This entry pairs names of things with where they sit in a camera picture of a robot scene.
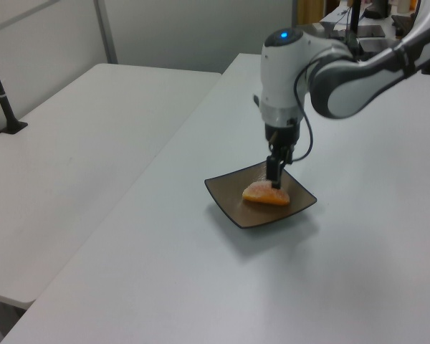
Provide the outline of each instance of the black pole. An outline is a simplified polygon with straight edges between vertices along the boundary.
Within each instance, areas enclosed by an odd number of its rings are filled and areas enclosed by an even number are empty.
[[[298,0],[292,0],[292,28],[298,25]]]
[[[6,96],[5,90],[0,80],[0,106],[3,109],[3,113],[6,117],[6,128],[2,130],[3,133],[15,134],[22,128],[27,127],[27,123],[19,122],[13,114],[13,110],[9,104],[8,97]]]
[[[358,18],[360,18],[361,0],[353,0],[352,17],[350,18],[350,30],[357,34],[358,32]]]

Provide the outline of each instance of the plate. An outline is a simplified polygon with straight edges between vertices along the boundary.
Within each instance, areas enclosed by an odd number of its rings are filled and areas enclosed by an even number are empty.
[[[282,188],[290,195],[290,204],[275,206],[245,201],[242,192],[255,181],[266,177],[266,163],[258,163],[223,176],[206,179],[209,193],[216,204],[240,228],[270,224],[295,215],[317,202],[317,199],[286,170],[282,173]]]

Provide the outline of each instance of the orange slice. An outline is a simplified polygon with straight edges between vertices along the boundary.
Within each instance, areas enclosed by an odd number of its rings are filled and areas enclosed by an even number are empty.
[[[275,204],[277,206],[286,206],[290,203],[288,193],[283,188],[273,188],[271,181],[255,181],[251,183],[242,193],[242,198],[247,201]]]

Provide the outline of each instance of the white desk surface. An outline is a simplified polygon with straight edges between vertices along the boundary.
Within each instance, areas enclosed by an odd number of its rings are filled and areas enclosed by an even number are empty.
[[[204,179],[266,158],[260,89],[239,55],[3,343],[430,343],[430,76],[347,120],[307,102],[288,169],[318,202],[242,230]]]
[[[219,78],[101,64],[0,135],[0,301],[30,306]]]

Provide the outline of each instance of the wall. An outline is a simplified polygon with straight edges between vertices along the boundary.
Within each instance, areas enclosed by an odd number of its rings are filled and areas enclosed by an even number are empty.
[[[60,0],[0,30],[0,78],[18,118],[101,62],[93,0]]]
[[[292,0],[101,1],[125,65],[224,72],[292,18]]]

